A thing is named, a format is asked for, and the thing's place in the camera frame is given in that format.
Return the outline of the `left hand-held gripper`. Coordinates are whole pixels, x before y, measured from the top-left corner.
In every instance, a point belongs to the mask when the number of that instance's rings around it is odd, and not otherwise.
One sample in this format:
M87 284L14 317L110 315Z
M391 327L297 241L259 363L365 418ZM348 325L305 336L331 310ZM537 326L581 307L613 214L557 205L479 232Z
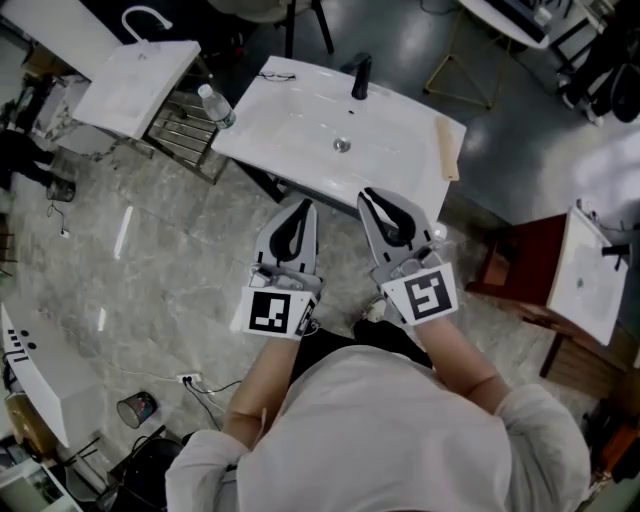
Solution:
M303 199L274 216L259 232L255 264L242 288L242 330L300 340L319 303L323 279L316 269L318 212ZM268 265L295 265L300 272Z

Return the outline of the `person's left forearm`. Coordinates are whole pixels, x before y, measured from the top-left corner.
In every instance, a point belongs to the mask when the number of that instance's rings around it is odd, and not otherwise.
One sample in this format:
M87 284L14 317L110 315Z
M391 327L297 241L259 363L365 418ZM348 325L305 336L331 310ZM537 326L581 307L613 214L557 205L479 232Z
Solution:
M222 432L252 450L270 429L286 397L299 342L268 339L235 390Z

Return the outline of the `large white sink basin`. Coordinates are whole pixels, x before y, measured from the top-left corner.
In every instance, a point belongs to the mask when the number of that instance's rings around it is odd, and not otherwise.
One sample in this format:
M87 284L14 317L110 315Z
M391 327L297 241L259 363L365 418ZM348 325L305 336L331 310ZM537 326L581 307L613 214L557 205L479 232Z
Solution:
M215 152L354 207L366 187L391 190L438 220L450 183L435 126L442 113L377 84L355 100L354 77L301 61L271 56L260 72L297 80L256 77Z

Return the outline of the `small white sink basin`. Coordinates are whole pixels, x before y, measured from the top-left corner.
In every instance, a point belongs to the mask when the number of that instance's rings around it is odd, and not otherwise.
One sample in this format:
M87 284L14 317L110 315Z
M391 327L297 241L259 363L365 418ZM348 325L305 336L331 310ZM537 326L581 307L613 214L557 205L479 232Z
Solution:
M611 242L580 208L565 219L560 255L546 307L602 346L610 343L618 318L628 264L603 257Z

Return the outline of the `white rectangular sink top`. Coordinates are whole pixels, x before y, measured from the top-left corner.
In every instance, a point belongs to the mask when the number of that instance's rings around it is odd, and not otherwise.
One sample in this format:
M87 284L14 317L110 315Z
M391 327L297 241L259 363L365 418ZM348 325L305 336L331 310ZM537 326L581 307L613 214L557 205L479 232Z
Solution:
M116 48L91 81L73 118L141 139L200 50L196 41L141 42Z

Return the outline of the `pale wooden bar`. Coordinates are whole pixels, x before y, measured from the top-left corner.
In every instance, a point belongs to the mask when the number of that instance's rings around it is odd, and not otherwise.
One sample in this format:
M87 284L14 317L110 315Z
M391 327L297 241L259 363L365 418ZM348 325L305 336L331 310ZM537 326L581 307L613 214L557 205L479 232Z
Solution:
M460 177L450 122L447 118L439 116L436 118L435 126L442 177L447 181L456 182Z

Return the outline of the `person's black trousers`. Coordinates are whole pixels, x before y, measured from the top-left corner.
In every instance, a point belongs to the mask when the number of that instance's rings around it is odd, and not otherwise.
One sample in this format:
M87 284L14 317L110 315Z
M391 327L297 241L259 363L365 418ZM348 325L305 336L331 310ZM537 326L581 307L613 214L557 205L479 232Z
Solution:
M373 347L397 353L426 368L432 369L429 355L406 332L394 324L382 320L372 322L358 320L350 337L341 336L323 328L308 328L300 340L289 385L295 383L308 369L333 352L354 346Z

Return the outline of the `brown wooden vanity cabinet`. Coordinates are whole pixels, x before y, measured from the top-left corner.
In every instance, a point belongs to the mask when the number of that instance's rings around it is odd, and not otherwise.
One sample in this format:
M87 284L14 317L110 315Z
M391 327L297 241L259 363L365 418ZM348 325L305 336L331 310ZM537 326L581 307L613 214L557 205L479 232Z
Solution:
M600 399L624 378L640 347L618 318L610 343L602 346L547 309L566 214L487 233L486 258L466 289L495 300L525 322L553 331L541 377Z

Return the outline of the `clear plastic water bottle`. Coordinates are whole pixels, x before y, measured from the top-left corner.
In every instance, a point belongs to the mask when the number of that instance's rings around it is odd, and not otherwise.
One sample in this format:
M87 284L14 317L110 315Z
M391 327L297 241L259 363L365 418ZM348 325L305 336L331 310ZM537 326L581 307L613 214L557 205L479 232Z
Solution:
M198 88L205 113L219 130L230 128L236 120L235 113L226 98L209 84Z

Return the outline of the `tall black faucet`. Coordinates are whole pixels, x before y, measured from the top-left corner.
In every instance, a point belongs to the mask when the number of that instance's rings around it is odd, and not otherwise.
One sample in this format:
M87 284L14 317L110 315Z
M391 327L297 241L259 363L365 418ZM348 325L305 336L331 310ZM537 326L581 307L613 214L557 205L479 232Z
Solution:
M355 73L355 81L351 96L355 100L365 100L368 96L368 86L372 69L372 57L367 52L357 53L347 63L340 67L345 74Z

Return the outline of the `black stool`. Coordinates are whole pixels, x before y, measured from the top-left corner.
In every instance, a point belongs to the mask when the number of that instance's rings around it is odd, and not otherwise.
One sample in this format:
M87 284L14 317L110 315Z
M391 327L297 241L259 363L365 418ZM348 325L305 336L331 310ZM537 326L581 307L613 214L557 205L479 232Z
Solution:
M322 7L321 0L310 0L310 9L315 13L326 49L329 55L333 55L335 52L333 40L329 31L329 27L326 21L324 9ZM284 57L288 59L293 58L294 48L294 33L295 33L295 19L298 15L297 0L287 0L285 17L282 20L274 22L274 27L278 28L283 26L285 28L285 46Z

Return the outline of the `small black faucet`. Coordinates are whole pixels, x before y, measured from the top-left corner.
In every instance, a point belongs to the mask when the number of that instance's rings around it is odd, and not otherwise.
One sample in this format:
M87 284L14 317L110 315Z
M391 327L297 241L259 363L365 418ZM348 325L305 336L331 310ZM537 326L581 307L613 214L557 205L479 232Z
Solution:
M615 257L616 262L614 265L614 270L618 271L623 261L623 258L630 254L630 250L631 250L631 246L629 244L604 246L601 249L601 255L603 257Z

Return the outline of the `black mesh wastebasket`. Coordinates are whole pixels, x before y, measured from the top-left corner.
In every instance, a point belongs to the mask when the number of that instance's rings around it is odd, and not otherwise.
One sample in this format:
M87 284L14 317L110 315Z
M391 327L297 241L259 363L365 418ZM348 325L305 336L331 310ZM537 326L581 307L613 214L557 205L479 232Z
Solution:
M132 429L138 429L157 408L155 398L146 391L139 391L116 404L119 417Z
M70 203L76 194L76 184L56 177L46 190L46 197L50 201Z

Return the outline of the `marble patterned stand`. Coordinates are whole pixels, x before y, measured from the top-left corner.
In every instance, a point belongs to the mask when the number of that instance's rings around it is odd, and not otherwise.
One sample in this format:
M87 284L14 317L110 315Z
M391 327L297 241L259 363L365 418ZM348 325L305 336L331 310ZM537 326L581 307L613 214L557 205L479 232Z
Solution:
M151 159L151 146L94 124L93 110L102 96L100 86L81 75L54 77L29 135L43 148L63 148L93 161L111 154L118 145Z

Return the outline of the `white table with black frame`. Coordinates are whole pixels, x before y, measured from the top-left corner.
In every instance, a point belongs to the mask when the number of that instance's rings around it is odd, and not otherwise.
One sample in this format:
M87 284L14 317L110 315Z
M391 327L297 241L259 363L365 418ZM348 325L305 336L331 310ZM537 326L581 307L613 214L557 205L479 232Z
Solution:
M513 41L534 49L549 46L548 29L519 0L457 0L462 7Z

